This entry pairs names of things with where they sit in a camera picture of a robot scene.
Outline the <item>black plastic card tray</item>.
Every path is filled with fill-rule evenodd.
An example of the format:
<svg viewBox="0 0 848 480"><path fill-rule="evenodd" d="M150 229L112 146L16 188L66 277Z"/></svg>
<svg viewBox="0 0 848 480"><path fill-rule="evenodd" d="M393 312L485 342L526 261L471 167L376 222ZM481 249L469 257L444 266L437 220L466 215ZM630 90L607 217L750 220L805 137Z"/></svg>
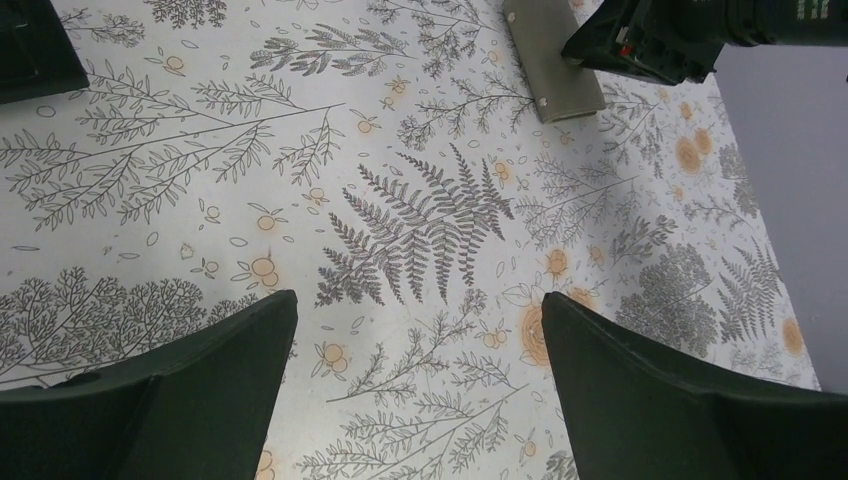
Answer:
<svg viewBox="0 0 848 480"><path fill-rule="evenodd" d="M1 103L80 90L89 80L49 0L1 3Z"/></svg>

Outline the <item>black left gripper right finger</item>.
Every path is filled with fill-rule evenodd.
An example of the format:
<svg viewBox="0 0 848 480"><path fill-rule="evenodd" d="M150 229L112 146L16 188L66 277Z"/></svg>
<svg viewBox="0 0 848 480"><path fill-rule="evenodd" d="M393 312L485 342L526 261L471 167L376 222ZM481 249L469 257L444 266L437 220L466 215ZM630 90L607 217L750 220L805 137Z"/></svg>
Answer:
<svg viewBox="0 0 848 480"><path fill-rule="evenodd" d="M724 369L558 293L543 336L583 479L843 479L847 399Z"/></svg>

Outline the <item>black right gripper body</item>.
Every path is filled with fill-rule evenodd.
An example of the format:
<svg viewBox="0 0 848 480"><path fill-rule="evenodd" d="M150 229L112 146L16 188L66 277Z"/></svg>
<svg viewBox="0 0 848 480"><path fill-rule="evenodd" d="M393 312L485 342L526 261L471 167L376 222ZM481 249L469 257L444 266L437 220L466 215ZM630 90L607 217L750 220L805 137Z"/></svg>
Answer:
<svg viewBox="0 0 848 480"><path fill-rule="evenodd" d="M561 52L577 65L675 86L702 83L726 46L844 47L841 0L604 1Z"/></svg>

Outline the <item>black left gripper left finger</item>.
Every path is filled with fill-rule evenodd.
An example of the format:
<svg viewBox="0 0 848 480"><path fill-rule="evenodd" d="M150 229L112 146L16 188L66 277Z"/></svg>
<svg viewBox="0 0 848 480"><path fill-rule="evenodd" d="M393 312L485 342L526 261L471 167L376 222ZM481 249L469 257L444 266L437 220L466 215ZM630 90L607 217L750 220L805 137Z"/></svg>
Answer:
<svg viewBox="0 0 848 480"><path fill-rule="evenodd" d="M5 479L251 479L298 323L291 290L51 387L1 394Z"/></svg>

